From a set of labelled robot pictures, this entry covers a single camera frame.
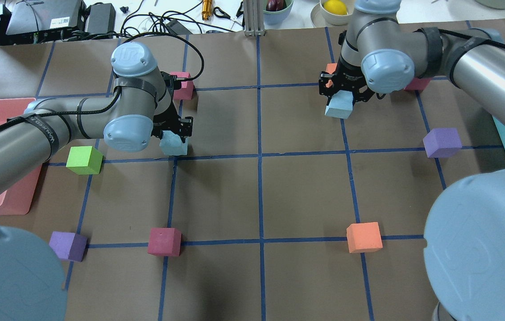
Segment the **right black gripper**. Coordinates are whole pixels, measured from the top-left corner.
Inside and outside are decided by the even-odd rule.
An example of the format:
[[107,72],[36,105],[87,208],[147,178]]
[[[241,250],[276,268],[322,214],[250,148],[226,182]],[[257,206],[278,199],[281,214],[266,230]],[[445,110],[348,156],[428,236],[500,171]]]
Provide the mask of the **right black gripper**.
[[[326,83],[332,79],[333,86],[326,88]],[[364,78],[360,67],[346,65],[342,62],[337,63],[336,71],[333,75],[322,71],[319,76],[319,94],[327,97],[328,101],[335,93],[340,90],[346,90],[353,93],[354,103],[367,103],[376,93],[371,90]]]

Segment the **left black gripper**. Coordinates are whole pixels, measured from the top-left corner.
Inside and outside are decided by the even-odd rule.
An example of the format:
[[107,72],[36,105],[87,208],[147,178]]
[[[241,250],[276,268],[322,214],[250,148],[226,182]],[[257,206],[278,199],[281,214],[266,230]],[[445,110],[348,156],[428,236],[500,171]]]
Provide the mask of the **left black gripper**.
[[181,142],[185,143],[193,135],[194,119],[191,116],[182,118],[179,115],[173,103],[173,95],[182,89],[182,84],[186,82],[186,79],[171,74],[162,74],[161,77],[163,77],[165,87],[158,91],[155,102],[152,136],[161,139],[165,132],[169,131],[179,136]]

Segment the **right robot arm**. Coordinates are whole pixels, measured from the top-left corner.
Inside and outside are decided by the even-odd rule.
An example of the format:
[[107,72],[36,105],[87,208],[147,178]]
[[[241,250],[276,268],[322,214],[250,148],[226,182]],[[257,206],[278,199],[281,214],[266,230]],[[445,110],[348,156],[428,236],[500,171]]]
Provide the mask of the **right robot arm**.
[[[505,44],[495,30],[401,31],[399,0],[357,0],[340,37],[334,72],[322,72],[327,110],[347,118],[354,104],[402,90],[414,78],[445,75],[505,126]],[[449,185],[424,230],[426,273],[439,302],[434,321],[505,321],[505,169]]]

